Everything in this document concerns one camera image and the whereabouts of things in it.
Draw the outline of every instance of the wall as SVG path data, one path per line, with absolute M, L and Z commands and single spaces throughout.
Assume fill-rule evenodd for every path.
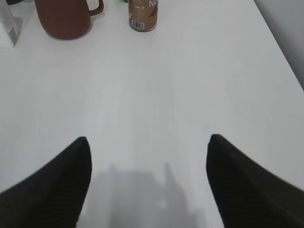
M 304 0 L 255 0 L 304 88 Z

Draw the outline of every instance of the white box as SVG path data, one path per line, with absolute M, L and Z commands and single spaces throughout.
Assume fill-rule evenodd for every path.
M 0 48 L 12 48 L 17 42 L 17 26 L 6 0 L 0 0 Z

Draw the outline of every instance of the white table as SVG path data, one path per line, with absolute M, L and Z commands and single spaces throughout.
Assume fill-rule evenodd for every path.
M 222 228 L 213 133 L 304 189 L 303 91 L 253 1 L 164 0 L 148 33 L 127 18 L 106 0 L 86 36 L 58 41 L 34 13 L 0 49 L 0 190 L 84 135 L 94 171 L 79 227 Z

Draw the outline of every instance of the brown mug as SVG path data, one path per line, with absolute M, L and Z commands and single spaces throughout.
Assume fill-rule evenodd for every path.
M 37 13 L 45 31 L 58 39 L 75 39 L 90 28 L 91 16 L 104 10 L 103 0 L 89 10 L 86 0 L 35 0 Z

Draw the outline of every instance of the coffee can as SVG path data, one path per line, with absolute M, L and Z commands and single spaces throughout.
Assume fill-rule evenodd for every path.
M 136 31 L 148 32 L 156 27 L 158 0 L 129 0 L 129 24 Z

